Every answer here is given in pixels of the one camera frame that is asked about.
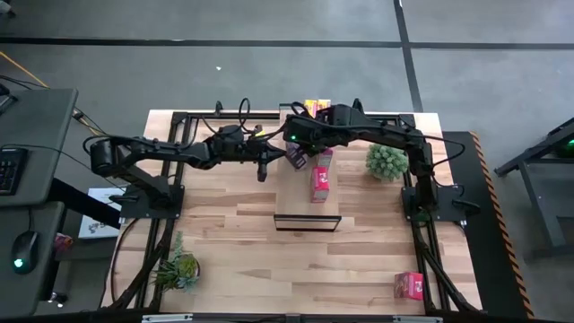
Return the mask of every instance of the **artificial plant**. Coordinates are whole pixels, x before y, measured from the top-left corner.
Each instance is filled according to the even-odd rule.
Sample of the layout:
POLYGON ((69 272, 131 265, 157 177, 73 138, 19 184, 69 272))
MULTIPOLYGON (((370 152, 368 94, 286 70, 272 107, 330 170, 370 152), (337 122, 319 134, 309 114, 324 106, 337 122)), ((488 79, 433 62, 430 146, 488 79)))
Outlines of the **artificial plant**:
POLYGON ((183 254, 183 233, 178 231, 174 244, 173 258, 160 263, 155 270, 155 283, 163 291, 183 289, 191 291, 199 278, 199 263, 192 254, 183 254))
POLYGON ((381 144, 372 144, 369 147, 367 171, 377 179, 399 179, 408 166, 409 162, 401 150, 381 144))

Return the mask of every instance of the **robotic arm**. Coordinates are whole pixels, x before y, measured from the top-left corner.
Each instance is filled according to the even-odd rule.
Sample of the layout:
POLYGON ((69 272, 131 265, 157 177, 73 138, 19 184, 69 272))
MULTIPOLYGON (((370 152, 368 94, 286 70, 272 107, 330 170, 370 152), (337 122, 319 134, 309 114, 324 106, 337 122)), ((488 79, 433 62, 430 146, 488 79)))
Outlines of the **robotic arm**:
POLYGON ((105 178, 121 178, 142 190, 152 209, 172 205, 172 192, 165 177, 153 177, 135 166, 139 161, 185 162, 200 170, 210 170, 221 162, 256 162, 257 179, 265 181, 267 163, 284 155, 284 150, 266 140, 256 137, 245 140, 241 128, 235 125, 221 127, 202 143, 172 144, 157 139, 110 136, 90 147, 91 170, 105 178))
POLYGON ((309 155, 328 147, 346 146, 354 140, 365 140, 406 151, 410 172, 416 176, 417 207, 428 212, 437 208, 437 185, 433 181, 431 144, 420 130, 378 122, 365 116, 359 104, 349 107, 334 105, 320 110, 317 117, 290 115, 283 130, 285 141, 299 144, 309 155))
MULTIPOLYGON (((421 131, 367 118, 360 106, 334 105, 312 118, 304 112, 290 115, 279 132, 283 139, 297 143, 313 156, 328 147, 346 146, 354 140, 365 140, 405 150, 410 172, 416 176, 416 205, 429 212, 437 206, 437 187, 432 180, 432 151, 421 131)), ((152 177, 135 166, 141 160, 185 162, 193 168, 209 170, 221 162, 256 162, 257 179, 265 181, 266 165, 285 155, 270 145, 265 137, 254 135, 245 139, 236 125, 221 127, 202 143, 171 144, 145 138, 111 136, 91 147, 91 169, 102 177, 118 177, 143 190, 150 207, 170 202, 167 180, 152 177)))

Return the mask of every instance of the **gray floor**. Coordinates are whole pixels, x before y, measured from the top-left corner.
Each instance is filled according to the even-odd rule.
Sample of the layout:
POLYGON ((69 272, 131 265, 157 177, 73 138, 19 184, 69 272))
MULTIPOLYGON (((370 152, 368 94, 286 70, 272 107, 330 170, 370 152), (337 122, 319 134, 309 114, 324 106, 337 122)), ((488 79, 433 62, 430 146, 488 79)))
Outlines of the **gray floor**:
MULTIPOLYGON (((1 20, 0 34, 399 40, 392 0, 14 0, 13 5, 20 16, 1 20)), ((403 6, 411 41, 574 41, 569 0, 403 0, 403 6)), ((210 109, 217 100, 235 107, 244 96, 254 109, 306 98, 351 103, 359 97, 369 110, 413 111, 403 54, 395 48, 0 45, 0 50, 52 87, 77 88, 78 108, 121 135, 140 135, 149 109, 210 109)), ((424 111, 438 112, 446 130, 476 131, 491 169, 573 115, 574 51, 416 49, 413 62, 424 111)), ((3 59, 0 70, 30 80, 3 59)), ((73 123, 65 143, 65 150, 84 162, 80 144, 87 135, 73 123)), ((80 189, 107 184, 65 159, 57 175, 80 189)), ((517 253, 542 247, 522 179, 494 178, 517 253)), ((77 225, 70 222, 67 230, 77 225)), ((71 264, 71 278, 62 284, 72 299, 61 310, 97 307, 107 265, 71 264)), ((571 321, 572 259, 523 262, 521 268, 535 315, 571 321)))

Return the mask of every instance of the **white paper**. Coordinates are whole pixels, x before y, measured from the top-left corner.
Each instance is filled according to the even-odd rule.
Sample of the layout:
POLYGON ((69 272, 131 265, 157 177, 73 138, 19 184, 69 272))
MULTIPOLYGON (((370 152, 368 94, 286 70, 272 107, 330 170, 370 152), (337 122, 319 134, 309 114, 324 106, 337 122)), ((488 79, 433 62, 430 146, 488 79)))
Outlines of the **white paper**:
MULTIPOLYGON (((88 195, 97 199, 102 203, 110 203, 109 206, 115 208, 116 210, 121 210, 122 206, 117 203, 111 203, 109 200, 110 196, 121 196, 124 195, 124 190, 120 188, 90 188, 88 190, 88 195)), ((109 238, 117 237, 119 230, 107 226, 104 223, 97 222, 93 220, 90 216, 84 215, 82 217, 82 225, 80 225, 80 232, 78 233, 78 238, 80 239, 98 239, 98 238, 109 238)))

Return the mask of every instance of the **succulent plant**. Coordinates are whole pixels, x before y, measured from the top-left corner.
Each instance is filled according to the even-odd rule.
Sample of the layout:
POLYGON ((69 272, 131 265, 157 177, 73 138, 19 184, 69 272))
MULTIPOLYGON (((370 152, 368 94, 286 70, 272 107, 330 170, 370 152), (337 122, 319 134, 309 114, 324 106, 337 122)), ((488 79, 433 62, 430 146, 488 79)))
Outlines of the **succulent plant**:
POLYGON ((199 279, 199 263, 192 254, 183 254, 183 233, 178 231, 174 244, 173 258, 163 261, 155 270, 154 282, 163 291, 183 289, 191 291, 199 279))
POLYGON ((367 171, 377 179, 399 179, 409 163, 401 150, 381 144, 372 144, 367 153, 367 171))

